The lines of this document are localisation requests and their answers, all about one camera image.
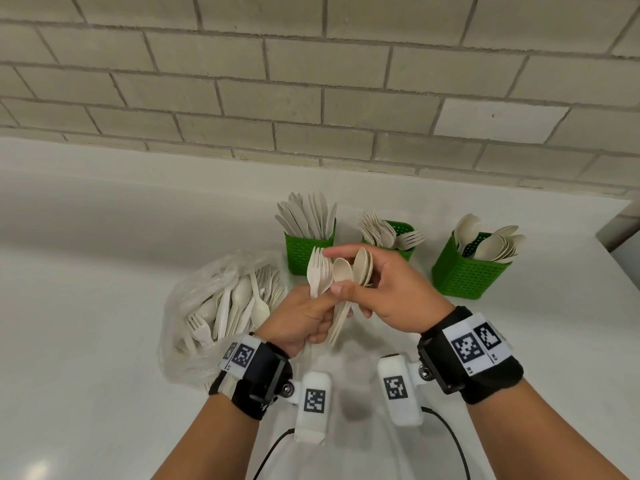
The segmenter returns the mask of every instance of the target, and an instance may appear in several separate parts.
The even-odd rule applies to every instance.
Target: backsplash
[[[0,136],[640,200],[640,0],[0,0]],[[606,226],[640,227],[640,201]]]

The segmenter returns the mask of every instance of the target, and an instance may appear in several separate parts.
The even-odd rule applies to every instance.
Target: white countertop
[[[326,190],[345,180],[381,184],[370,193],[354,189],[346,194],[331,187],[342,192],[341,221],[365,207],[359,198],[382,208],[384,217],[396,217],[401,211],[394,209],[402,209],[402,217],[429,236],[412,258],[423,270],[430,268],[463,210],[483,217],[489,228],[522,224],[530,240],[521,259],[482,299],[455,302],[482,312],[499,327],[533,386],[626,475],[633,477],[640,469],[640,292],[593,237],[596,227],[624,203],[171,157],[179,159],[184,182],[189,175],[197,181],[191,189],[196,193],[175,181],[132,182],[132,172],[122,171],[126,178],[107,178],[100,168],[90,175],[87,165],[77,162],[64,168],[50,160],[48,166],[28,168],[16,163],[14,157],[28,152],[62,152],[60,145],[43,145],[0,147],[3,479],[149,478],[205,400],[204,392],[167,384],[157,366],[156,345],[169,290],[190,269],[220,253],[241,246],[284,248],[272,217],[274,202],[290,190]],[[79,155],[91,157],[92,151],[78,149],[78,161]],[[136,155],[149,158],[134,152],[96,152],[134,159],[141,167],[148,162],[137,161]],[[162,160],[165,155],[158,157],[159,166],[169,161]],[[204,192],[206,181],[194,177],[203,173],[203,162],[214,170],[209,181],[217,193]],[[197,171],[188,175],[184,167],[191,163]],[[270,178],[280,169],[286,181],[260,186],[252,180],[254,193],[234,192],[228,182],[238,167],[250,180],[256,175]],[[165,167],[162,172],[169,175]],[[143,178],[151,177],[140,172]],[[398,192],[386,200],[380,196],[396,188],[405,189],[402,197],[410,198],[408,204]],[[424,200],[415,197],[421,191]],[[497,209],[498,203],[504,205]],[[340,241],[354,237],[352,227],[339,228]],[[334,378],[327,444],[311,447],[284,440],[263,478],[462,478],[455,445],[435,418],[426,418],[420,429],[398,429],[386,415],[376,361],[392,351],[409,351],[415,357],[415,338],[377,319],[357,317],[340,342],[317,363]],[[459,437],[472,478],[493,478],[461,399],[444,396],[436,384],[425,385],[424,391],[428,404]],[[295,413],[284,401],[268,412],[251,475],[274,439],[293,426]]]

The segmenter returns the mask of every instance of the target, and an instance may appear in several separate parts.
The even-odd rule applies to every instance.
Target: green basket
[[[385,222],[387,222],[391,227],[393,227],[396,230],[396,234],[398,235],[404,234],[405,232],[413,232],[415,230],[412,225],[407,224],[406,222],[395,222],[395,221],[385,221]],[[389,249],[389,248],[382,248],[382,249],[386,249],[388,251],[395,251],[396,253],[399,253],[400,256],[402,256],[404,259],[409,261],[409,259],[411,259],[411,255],[413,254],[413,250],[415,249],[415,247],[411,249],[407,249],[406,251],[401,251],[399,249]]]
[[[289,262],[289,270],[292,274],[296,276],[306,275],[307,265],[309,264],[309,259],[311,259],[311,251],[313,251],[314,248],[330,248],[333,245],[336,222],[337,219],[334,219],[333,233],[326,241],[293,237],[286,232],[284,233],[284,240],[287,244],[287,261]]]
[[[433,286],[436,290],[443,295],[458,298],[478,299],[483,295],[498,276],[511,265],[511,263],[476,261],[467,257],[473,254],[477,245],[490,235],[487,232],[478,234],[477,239],[465,252],[465,257],[462,257],[456,249],[456,241],[451,233],[440,257],[431,268]]]

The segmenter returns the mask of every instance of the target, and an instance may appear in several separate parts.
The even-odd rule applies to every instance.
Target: person's left hand
[[[311,299],[308,285],[296,286],[255,334],[293,358],[305,346],[305,339],[313,344],[326,340],[333,323],[333,307],[339,301],[329,291]]]

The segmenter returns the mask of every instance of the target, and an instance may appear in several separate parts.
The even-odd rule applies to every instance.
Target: utensil holder
[[[306,239],[304,237],[293,237],[286,232],[284,233],[284,241],[287,245],[287,261],[289,270],[296,276],[305,276],[307,274],[307,266],[311,259],[311,252],[314,248],[330,248],[333,245],[335,237],[335,223],[333,220],[333,232],[331,237],[325,241],[318,239]]]
[[[473,254],[477,245],[490,235],[487,232],[478,234],[476,240],[469,247],[470,253]],[[476,261],[460,256],[456,249],[453,233],[451,233],[440,257],[431,268],[431,277],[433,286],[443,295],[478,299],[510,265],[511,263]]]
[[[396,222],[396,221],[387,221],[387,220],[385,220],[385,222],[389,224],[391,227],[393,227],[396,231],[396,234],[398,235],[404,234],[405,232],[413,232],[415,230],[411,224],[407,224],[406,222]],[[407,249],[406,251],[401,251],[399,249],[391,249],[391,248],[382,248],[382,249],[386,249],[388,251],[395,251],[396,253],[400,254],[400,256],[402,256],[404,259],[409,261],[409,259],[411,259],[411,255],[413,254],[413,250],[415,249],[415,246],[412,247],[411,249]]]

